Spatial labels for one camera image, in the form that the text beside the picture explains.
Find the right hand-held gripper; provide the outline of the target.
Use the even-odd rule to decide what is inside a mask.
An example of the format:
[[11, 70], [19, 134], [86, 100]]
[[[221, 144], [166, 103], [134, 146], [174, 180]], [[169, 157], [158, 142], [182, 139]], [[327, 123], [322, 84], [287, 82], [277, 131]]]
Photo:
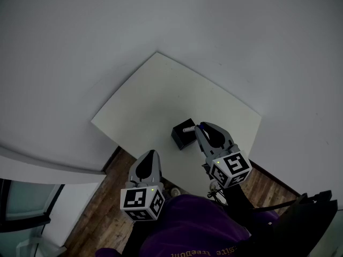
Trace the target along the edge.
[[[210, 166], [208, 174], [221, 188], [229, 188], [246, 180], [252, 170], [245, 151], [232, 147], [235, 143], [228, 131], [213, 123], [201, 122], [195, 126], [200, 150]], [[218, 149], [229, 149], [216, 154]]]

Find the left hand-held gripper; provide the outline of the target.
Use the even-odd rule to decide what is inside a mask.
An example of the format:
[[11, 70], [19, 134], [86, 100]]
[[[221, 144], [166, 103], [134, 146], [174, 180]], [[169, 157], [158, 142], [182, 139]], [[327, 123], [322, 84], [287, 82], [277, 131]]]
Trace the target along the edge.
[[121, 189], [120, 210], [132, 221], [156, 221], [165, 203], [160, 156], [144, 153], [131, 166], [127, 188]]

